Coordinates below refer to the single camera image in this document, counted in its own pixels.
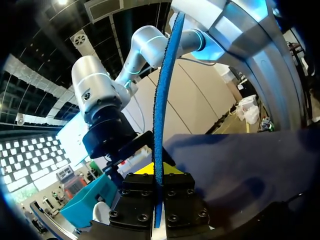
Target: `black table surface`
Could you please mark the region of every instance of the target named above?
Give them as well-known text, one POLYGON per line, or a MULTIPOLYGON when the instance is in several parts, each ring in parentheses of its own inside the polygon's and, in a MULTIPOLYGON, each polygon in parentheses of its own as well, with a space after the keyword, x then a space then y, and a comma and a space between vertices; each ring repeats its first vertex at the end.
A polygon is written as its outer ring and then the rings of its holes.
MULTIPOLYGON (((319 182, 320 130, 245 134, 178 134, 164 148, 193 176, 215 226, 234 229, 271 202, 286 201, 319 182)), ((147 157, 130 169, 151 162, 147 157)), ((303 199, 292 203, 297 208, 303 199)))

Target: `cable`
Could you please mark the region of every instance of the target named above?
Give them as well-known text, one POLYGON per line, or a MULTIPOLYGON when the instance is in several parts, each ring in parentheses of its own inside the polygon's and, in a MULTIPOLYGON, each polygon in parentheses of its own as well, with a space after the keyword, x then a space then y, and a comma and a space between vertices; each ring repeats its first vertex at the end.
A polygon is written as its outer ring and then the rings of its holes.
POLYGON ((138 100, 137 100, 136 96, 135 96, 135 95, 133 95, 133 98, 134 98, 134 100, 135 100, 136 104, 138 105, 139 112, 140 112, 140 114, 141 114, 141 118, 142 118, 142 132, 144 133, 144 132, 145 132, 145 130, 146 130, 145 116, 144 116, 144 113, 142 112, 142 109, 141 109, 141 107, 140 107, 140 104, 139 104, 139 102, 138 102, 138 100))
POLYGON ((216 64, 216 63, 207 64, 207 63, 204 63, 202 61, 197 61, 197 60, 193 60, 193 59, 189 59, 189 58, 185 58, 185 57, 179 57, 178 59, 190 61, 190 62, 193 62, 193 63, 196 63, 196 64, 205 65, 205 66, 213 66, 213 65, 216 64))
POLYGON ((103 156, 104 157, 104 159, 107 161, 107 162, 109 162, 109 163, 111 163, 112 161, 109 161, 108 159, 106 159, 106 156, 103 156))

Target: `yellow object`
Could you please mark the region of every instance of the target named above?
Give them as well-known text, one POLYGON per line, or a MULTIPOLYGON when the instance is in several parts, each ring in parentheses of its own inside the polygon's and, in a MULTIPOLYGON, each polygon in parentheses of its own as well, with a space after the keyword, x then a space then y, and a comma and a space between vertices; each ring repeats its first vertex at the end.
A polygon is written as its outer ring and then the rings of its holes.
MULTIPOLYGON (((135 174, 149 174, 153 175, 154 174, 154 163, 150 163, 149 165, 145 166, 144 168, 141 168, 140 170, 136 171, 135 174)), ((176 169, 174 166, 170 166, 166 162, 163 163, 163 171, 164 175, 167 174, 183 174, 182 171, 179 171, 176 169)))

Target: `blue towel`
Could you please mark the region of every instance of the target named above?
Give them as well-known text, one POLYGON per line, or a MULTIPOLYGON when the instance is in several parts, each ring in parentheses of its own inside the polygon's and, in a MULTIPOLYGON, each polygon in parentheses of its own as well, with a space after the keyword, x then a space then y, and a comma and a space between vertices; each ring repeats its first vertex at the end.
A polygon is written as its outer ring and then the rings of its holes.
POLYGON ((155 228, 160 227, 162 213, 162 187, 163 187, 163 161, 162 161, 162 143, 164 135, 164 124, 166 115, 166 106, 169 93, 169 86, 176 61, 177 50, 180 43, 181 33, 184 26, 185 14, 179 12, 173 28, 168 44, 165 49, 162 67, 160 71, 158 85, 155 91, 154 107, 153 107, 153 133, 154 148, 152 158, 154 160, 154 172, 156 182, 157 202, 155 206, 155 228))

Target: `blue container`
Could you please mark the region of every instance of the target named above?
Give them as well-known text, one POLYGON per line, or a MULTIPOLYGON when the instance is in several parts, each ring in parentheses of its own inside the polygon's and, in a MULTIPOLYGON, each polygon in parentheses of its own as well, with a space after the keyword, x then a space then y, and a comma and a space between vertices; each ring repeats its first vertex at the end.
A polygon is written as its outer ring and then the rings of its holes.
POLYGON ((111 207, 116 192, 116 185, 103 174, 82 188, 60 210, 60 213, 76 228, 88 227, 93 217, 95 204, 103 201, 111 207))

